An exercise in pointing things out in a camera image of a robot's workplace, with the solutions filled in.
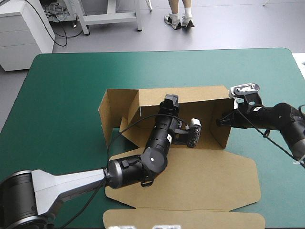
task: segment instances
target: white cabinet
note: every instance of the white cabinet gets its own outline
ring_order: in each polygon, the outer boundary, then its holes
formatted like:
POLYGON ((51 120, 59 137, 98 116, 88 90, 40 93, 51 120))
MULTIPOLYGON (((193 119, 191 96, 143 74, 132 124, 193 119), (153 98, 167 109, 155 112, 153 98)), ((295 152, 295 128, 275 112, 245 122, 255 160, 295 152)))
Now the white cabinet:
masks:
MULTIPOLYGON (((39 0, 28 1, 36 8, 55 39, 39 0)), ((0 65, 4 70, 29 69, 35 56, 52 53, 53 45, 54 41, 27 2, 10 0, 0 6, 0 65)))

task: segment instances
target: white sock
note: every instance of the white sock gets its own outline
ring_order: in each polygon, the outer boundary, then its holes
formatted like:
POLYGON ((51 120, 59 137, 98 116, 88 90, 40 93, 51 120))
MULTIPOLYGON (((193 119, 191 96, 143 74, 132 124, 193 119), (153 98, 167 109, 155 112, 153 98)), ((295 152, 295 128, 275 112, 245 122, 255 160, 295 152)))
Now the white sock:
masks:
POLYGON ((185 16, 187 18, 191 17, 192 16, 192 10, 191 10, 192 8, 191 7, 186 7, 184 9, 185 9, 185 16))
POLYGON ((178 21, 179 20, 179 13, 172 14, 172 20, 173 21, 178 21))

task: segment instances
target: robotic arm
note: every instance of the robotic arm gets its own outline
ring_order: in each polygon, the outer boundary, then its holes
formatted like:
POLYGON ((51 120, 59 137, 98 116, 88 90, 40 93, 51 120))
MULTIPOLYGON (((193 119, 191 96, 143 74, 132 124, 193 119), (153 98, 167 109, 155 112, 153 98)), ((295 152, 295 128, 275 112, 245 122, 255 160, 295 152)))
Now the robotic arm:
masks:
POLYGON ((182 130, 177 95, 166 95, 142 155, 109 161, 108 168, 55 176, 42 170, 16 172, 0 183, 0 228, 43 229, 65 201, 100 186, 150 186, 167 166, 171 144, 195 147, 200 121, 182 130))
POLYGON ((258 94, 259 85, 248 83, 232 87, 229 97, 234 99, 234 110, 223 114, 217 120, 218 126, 236 128, 257 127, 270 130, 279 130, 286 141, 293 157, 300 163, 305 158, 305 117, 299 109, 289 104, 280 103, 274 107, 263 106, 258 94))

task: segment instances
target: sneaker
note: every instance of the sneaker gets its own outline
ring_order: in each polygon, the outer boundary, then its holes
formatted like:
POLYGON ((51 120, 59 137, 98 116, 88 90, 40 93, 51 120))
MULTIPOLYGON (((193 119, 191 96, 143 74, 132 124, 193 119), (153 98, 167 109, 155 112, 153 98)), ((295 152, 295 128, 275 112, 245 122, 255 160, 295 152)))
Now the sneaker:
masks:
POLYGON ((193 17, 186 17, 185 15, 182 16, 182 26, 185 28, 194 27, 194 20, 193 17))
POLYGON ((177 30, 177 29, 181 28, 180 20, 178 19, 177 21, 173 21, 171 14, 165 15, 164 16, 164 21, 165 21, 166 24, 171 25, 174 30, 177 30))

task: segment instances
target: black robotic arm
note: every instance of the black robotic arm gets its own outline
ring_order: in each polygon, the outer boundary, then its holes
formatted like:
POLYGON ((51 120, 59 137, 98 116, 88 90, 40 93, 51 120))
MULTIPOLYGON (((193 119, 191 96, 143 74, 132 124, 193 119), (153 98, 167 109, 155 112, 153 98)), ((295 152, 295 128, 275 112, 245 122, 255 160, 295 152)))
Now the black robotic arm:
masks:
POLYGON ((279 130, 286 141, 293 158, 304 164, 305 158, 305 117, 301 109, 280 103, 274 107, 263 106, 258 94, 259 85, 248 83, 232 87, 229 97, 234 99, 234 109, 217 120, 218 126, 236 128, 259 128, 279 130))

